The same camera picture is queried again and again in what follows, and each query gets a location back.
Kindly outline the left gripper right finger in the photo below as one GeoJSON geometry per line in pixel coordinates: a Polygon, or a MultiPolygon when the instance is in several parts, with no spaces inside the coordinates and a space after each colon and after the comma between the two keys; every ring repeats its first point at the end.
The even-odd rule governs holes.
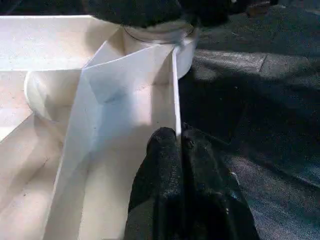
{"type": "Polygon", "coordinates": [[[188,239],[258,240],[237,176],[209,137],[184,123],[181,146],[188,239]]]}

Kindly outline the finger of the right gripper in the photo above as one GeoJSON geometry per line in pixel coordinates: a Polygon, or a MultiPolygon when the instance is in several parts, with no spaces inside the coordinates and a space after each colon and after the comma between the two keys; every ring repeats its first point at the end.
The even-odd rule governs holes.
{"type": "Polygon", "coordinates": [[[90,0],[89,14],[118,25],[147,28],[180,19],[189,0],[90,0]]]}
{"type": "Polygon", "coordinates": [[[219,26],[229,20],[230,0],[191,0],[190,11],[204,27],[219,26]]]}

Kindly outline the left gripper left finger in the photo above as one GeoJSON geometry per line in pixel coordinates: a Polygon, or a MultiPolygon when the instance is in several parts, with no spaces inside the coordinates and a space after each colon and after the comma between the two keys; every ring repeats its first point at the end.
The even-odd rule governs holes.
{"type": "Polygon", "coordinates": [[[176,133],[157,129],[132,183],[127,239],[182,240],[185,236],[184,179],[176,133]]]}

